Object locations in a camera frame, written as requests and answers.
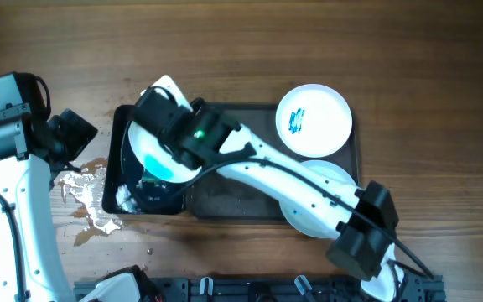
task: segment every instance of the wooden table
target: wooden table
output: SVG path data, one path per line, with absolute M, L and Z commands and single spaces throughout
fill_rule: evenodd
M 0 75 L 42 76 L 53 113 L 72 108 L 100 129 L 76 164 L 101 173 L 115 108 L 163 74 L 210 102 L 331 86 L 357 116 L 362 183 L 392 191 L 399 237 L 443 274 L 449 301 L 483 301 L 483 1 L 155 2 L 0 0 Z M 71 282 L 132 264 L 149 276 L 340 273 L 328 241 L 287 225 L 120 216 L 122 230 L 90 229 L 94 181 L 89 211 L 51 191 Z

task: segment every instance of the water spill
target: water spill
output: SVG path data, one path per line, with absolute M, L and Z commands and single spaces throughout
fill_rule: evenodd
M 122 221 L 117 216 L 101 210 L 106 166 L 107 159 L 94 159 L 80 167 L 80 174 L 70 172 L 59 181 L 65 206 L 68 194 L 72 195 L 76 202 L 82 204 L 72 215 L 75 218 L 87 219 L 89 224 L 75 236 L 75 247 L 79 247 L 93 236 L 107 237 L 113 231 L 122 229 Z

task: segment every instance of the blue scribble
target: blue scribble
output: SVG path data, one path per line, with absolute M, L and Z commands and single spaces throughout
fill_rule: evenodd
M 292 134 L 301 131 L 301 122 L 303 121 L 303 115 L 305 114 L 305 110 L 299 108 L 297 112 L 292 112 L 290 115 L 290 124 L 288 125 L 288 130 L 292 132 Z

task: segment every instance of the wooden surface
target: wooden surface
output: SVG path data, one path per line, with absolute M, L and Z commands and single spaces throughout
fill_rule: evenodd
M 362 182 L 391 188 L 399 237 L 443 274 L 449 301 L 483 301 L 483 1 L 249 2 L 0 6 L 0 74 L 43 76 L 53 113 L 100 128 L 76 162 L 91 169 L 106 164 L 114 109 L 163 74 L 211 102 L 331 86 L 359 123 Z M 71 282 L 131 264 L 150 276 L 340 273 L 328 241 L 286 225 L 121 216 L 121 231 L 80 237 L 82 204 L 57 185 L 51 205 Z

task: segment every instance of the green led indicator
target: green led indicator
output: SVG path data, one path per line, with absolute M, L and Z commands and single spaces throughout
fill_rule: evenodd
M 193 137 L 194 137 L 194 138 L 203 138 L 204 136 L 205 136 L 205 132 L 204 132 L 204 131 L 202 131 L 202 130 L 197 131 L 197 132 L 196 132 L 196 133 L 193 135 Z

